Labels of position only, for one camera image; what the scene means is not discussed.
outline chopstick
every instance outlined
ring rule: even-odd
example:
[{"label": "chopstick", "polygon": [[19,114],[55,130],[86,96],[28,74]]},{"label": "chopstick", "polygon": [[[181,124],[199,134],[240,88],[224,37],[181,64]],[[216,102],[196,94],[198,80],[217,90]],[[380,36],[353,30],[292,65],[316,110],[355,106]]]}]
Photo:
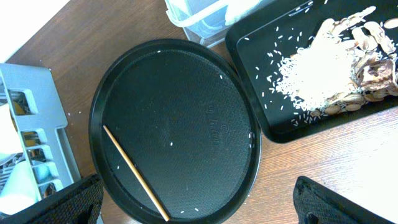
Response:
[{"label": "chopstick", "polygon": [[136,167],[134,167],[134,165],[132,164],[132,162],[130,161],[130,159],[128,158],[127,154],[123,151],[122,147],[119,145],[119,143],[117,142],[117,140],[113,137],[112,133],[109,131],[109,129],[104,125],[103,126],[106,133],[108,134],[108,136],[111,138],[113,144],[116,146],[116,148],[118,149],[118,151],[120,152],[120,154],[122,155],[123,159],[127,162],[127,164],[129,165],[131,171],[134,173],[134,175],[137,177],[139,183],[141,184],[141,186],[144,188],[144,190],[147,192],[148,196],[150,197],[150,199],[152,200],[152,202],[155,204],[156,208],[158,209],[158,211],[160,212],[160,214],[163,216],[165,221],[169,221],[170,218],[167,215],[166,211],[163,209],[163,207],[161,206],[161,204],[159,203],[159,201],[156,199],[155,195],[152,193],[152,191],[150,190],[150,188],[148,187],[148,185],[145,183],[144,179],[142,178],[142,176],[140,175],[140,173],[138,172],[138,170],[136,169]]}]

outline gray dish rack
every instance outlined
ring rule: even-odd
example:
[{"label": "gray dish rack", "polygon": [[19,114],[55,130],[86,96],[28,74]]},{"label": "gray dish rack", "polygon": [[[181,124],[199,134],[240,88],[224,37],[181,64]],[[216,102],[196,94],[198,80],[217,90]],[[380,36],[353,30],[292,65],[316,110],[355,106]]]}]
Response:
[{"label": "gray dish rack", "polygon": [[[80,180],[65,132],[67,118],[50,70],[0,64],[0,105],[5,103],[9,103],[24,152],[0,166],[0,192],[14,166],[23,160],[30,164],[38,201]],[[48,173],[45,179],[40,178],[43,170]]]}]

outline wooden table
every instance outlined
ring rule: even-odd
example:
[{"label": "wooden table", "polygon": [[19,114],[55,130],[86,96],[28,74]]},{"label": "wooden table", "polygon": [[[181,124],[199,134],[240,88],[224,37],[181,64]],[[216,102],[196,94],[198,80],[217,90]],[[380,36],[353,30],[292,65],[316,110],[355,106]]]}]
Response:
[{"label": "wooden table", "polygon": [[[67,133],[81,176],[95,173],[88,117],[108,67],[148,40],[186,39],[165,12],[164,0],[71,0],[8,60],[52,69],[63,108],[70,114]],[[213,50],[231,62],[225,44]],[[227,223],[297,223],[292,192],[300,175],[398,222],[397,146],[398,108],[288,144],[263,137],[254,188]],[[102,216],[105,223],[135,223],[107,193]]]}]

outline tray rim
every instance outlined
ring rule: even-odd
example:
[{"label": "tray rim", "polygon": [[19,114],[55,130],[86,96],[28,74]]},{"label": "tray rim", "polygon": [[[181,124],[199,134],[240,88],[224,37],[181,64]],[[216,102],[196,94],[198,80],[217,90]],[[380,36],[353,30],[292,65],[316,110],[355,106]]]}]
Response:
[{"label": "tray rim", "polygon": [[[149,42],[145,42],[143,44],[137,45],[135,47],[133,47],[131,50],[128,50],[126,53],[122,54],[122,56],[120,56],[106,71],[106,73],[104,74],[103,78],[101,79],[100,83],[98,84],[98,87],[95,91],[94,97],[93,97],[93,101],[91,104],[91,109],[90,109],[90,118],[89,118],[89,126],[88,126],[88,132],[89,132],[89,143],[90,143],[90,151],[91,151],[91,156],[93,159],[93,163],[96,169],[96,172],[98,173],[98,175],[101,177],[101,179],[105,180],[105,179],[109,179],[109,176],[111,176],[110,171],[108,171],[107,173],[103,173],[101,167],[98,165],[98,163],[100,162],[100,156],[98,154],[95,153],[95,144],[94,144],[94,139],[93,139],[93,123],[95,123],[93,121],[94,115],[95,115],[95,107],[98,103],[97,99],[99,97],[100,91],[104,85],[104,83],[106,82],[107,78],[109,77],[110,73],[118,66],[119,63],[121,63],[126,57],[130,56],[131,54],[136,54],[137,52],[140,52],[141,50],[144,50],[146,48],[150,48],[150,47],[154,47],[154,46],[163,46],[163,45],[174,45],[174,46],[184,46],[189,48],[191,51],[191,53],[194,54],[198,54],[199,56],[205,55],[207,60],[211,61],[212,63],[216,64],[216,65],[220,65],[222,66],[227,72],[226,74],[229,75],[231,81],[235,84],[238,85],[241,90],[238,89],[238,91],[240,92],[240,94],[242,95],[242,97],[245,97],[246,101],[246,108],[248,110],[249,113],[249,117],[253,118],[253,131],[255,131],[255,134],[258,136],[257,138],[254,139],[254,143],[256,144],[257,147],[255,152],[252,153],[251,156],[251,161],[249,164],[249,169],[248,169],[248,174],[245,177],[243,184],[245,182],[245,180],[248,180],[248,184],[247,187],[245,187],[244,189],[239,188],[239,190],[236,192],[235,196],[231,199],[230,202],[228,202],[223,208],[221,208],[220,210],[218,210],[217,212],[221,212],[221,215],[214,217],[213,215],[217,214],[214,213],[210,216],[207,216],[205,218],[201,218],[199,220],[170,220],[167,223],[222,223],[224,221],[226,221],[230,216],[232,216],[237,210],[238,208],[244,203],[245,199],[247,198],[247,196],[249,195],[251,189],[253,188],[253,185],[255,183],[255,179],[257,177],[258,171],[259,171],[259,165],[260,165],[260,159],[261,159],[261,151],[262,151],[262,139],[261,139],[261,129],[260,126],[257,122],[257,120],[255,119],[256,116],[253,113],[253,111],[251,111],[251,107],[249,105],[249,100],[246,96],[246,92],[244,91],[244,87],[241,85],[239,78],[235,72],[235,70],[233,69],[233,67],[225,60],[223,59],[221,56],[219,56],[218,54],[214,53],[213,51],[211,51],[210,49],[201,46],[199,44],[196,44],[194,42],[190,42],[187,40],[177,40],[177,39],[160,39],[160,40],[152,40]],[[123,204],[121,202],[121,200],[119,199],[119,197],[117,197],[116,195],[120,195],[125,194],[125,192],[118,192],[117,194],[113,192],[113,190],[115,190],[117,187],[120,188],[120,186],[115,186],[115,185],[119,185],[119,184],[113,184],[113,186],[109,186],[105,181],[104,181],[104,187],[105,189],[108,191],[109,195],[111,196],[111,198],[116,202],[116,204],[118,205],[118,207],[120,207],[126,214],[128,214],[131,218],[141,222],[141,223],[150,223],[148,222],[148,220],[146,220],[145,218],[142,218],[142,216],[150,216],[153,218],[159,218],[159,222],[161,223],[165,223],[164,220],[161,218],[160,214],[159,217],[155,217],[153,215],[150,215],[147,212],[144,211],[139,211],[138,213],[133,213],[130,211],[129,207],[126,206],[125,204]]]}]

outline plastic container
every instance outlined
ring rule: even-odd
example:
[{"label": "plastic container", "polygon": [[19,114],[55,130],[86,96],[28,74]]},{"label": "plastic container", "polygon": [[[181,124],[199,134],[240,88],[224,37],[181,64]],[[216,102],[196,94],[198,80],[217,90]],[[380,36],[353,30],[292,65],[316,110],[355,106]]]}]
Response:
[{"label": "plastic container", "polygon": [[[224,41],[228,28],[233,24],[226,21],[227,11],[230,4],[245,5],[246,16],[257,9],[264,7],[274,0],[165,0],[168,11],[166,12],[170,21],[177,27],[183,27],[188,40],[212,47]],[[235,16],[239,17],[239,11],[234,10]]]}]

